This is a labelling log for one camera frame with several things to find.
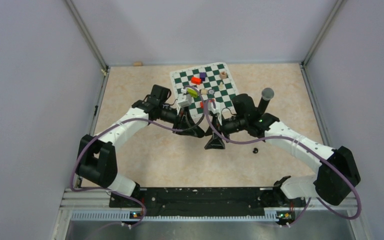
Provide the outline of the black earbud case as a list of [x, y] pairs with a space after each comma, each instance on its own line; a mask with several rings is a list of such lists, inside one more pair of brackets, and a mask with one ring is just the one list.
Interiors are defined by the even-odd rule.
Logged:
[[205, 136], [212, 136], [213, 135], [213, 130], [211, 127], [209, 127], [206, 131], [205, 131]]

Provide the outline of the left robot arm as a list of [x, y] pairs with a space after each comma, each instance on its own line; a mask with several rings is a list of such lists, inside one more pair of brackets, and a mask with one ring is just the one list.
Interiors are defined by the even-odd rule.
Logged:
[[118, 172], [117, 149], [135, 133], [157, 120], [172, 124], [171, 132], [202, 138], [204, 130], [191, 117], [189, 106], [198, 94], [191, 87], [184, 87], [177, 97], [176, 108], [166, 104], [171, 90], [154, 85], [143, 100], [132, 104], [127, 113], [108, 129], [96, 136], [86, 134], [81, 140], [73, 175], [86, 179], [97, 186], [121, 194], [121, 200], [129, 207], [140, 202], [140, 185]]

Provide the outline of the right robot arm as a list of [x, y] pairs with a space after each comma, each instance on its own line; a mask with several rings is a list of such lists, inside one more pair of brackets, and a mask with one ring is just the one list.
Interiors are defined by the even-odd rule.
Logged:
[[273, 200], [279, 206], [287, 206], [296, 198], [319, 198], [338, 206], [349, 194], [354, 194], [358, 207], [362, 206], [356, 190], [361, 177], [350, 149], [338, 149], [323, 145], [294, 131], [266, 109], [274, 93], [266, 88], [261, 93], [258, 106], [246, 93], [233, 98], [236, 115], [222, 119], [220, 128], [209, 127], [220, 139], [231, 142], [227, 135], [240, 131], [254, 137], [253, 143], [265, 142], [277, 146], [306, 164], [313, 175], [287, 177], [280, 188], [273, 192]]

